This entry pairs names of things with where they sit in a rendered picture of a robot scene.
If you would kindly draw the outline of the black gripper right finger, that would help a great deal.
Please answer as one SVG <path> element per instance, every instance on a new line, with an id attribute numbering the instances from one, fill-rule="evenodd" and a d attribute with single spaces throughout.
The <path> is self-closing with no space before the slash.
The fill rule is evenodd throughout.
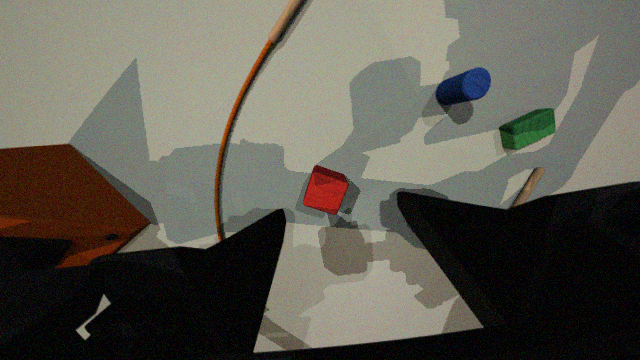
<path id="1" fill-rule="evenodd" d="M 484 328 L 528 320 L 560 232 L 640 214 L 640 181 L 508 209 L 404 191 L 397 206 Z"/>

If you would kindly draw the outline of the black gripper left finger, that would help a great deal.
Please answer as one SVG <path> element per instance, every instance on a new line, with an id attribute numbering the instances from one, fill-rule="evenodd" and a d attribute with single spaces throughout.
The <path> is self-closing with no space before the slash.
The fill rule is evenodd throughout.
<path id="1" fill-rule="evenodd" d="M 206 249 L 167 247 L 92 258 L 116 299 L 181 295 L 218 354 L 250 353 L 266 308 L 284 240 L 277 209 Z"/>

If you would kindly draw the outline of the dark blue cylinder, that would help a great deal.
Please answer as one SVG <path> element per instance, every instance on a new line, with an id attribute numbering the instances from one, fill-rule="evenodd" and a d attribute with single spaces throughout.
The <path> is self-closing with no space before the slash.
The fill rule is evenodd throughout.
<path id="1" fill-rule="evenodd" d="M 444 80 L 438 85 L 435 94 L 442 105 L 475 101 L 488 92 L 490 83 L 489 72 L 483 67 L 477 67 Z"/>

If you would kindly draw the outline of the green rectangular block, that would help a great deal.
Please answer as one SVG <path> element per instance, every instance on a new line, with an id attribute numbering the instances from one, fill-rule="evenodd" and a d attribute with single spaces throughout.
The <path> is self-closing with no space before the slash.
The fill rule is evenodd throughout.
<path id="1" fill-rule="evenodd" d="M 554 134 L 553 108 L 536 109 L 500 127 L 504 149 L 518 150 L 546 136 Z"/>

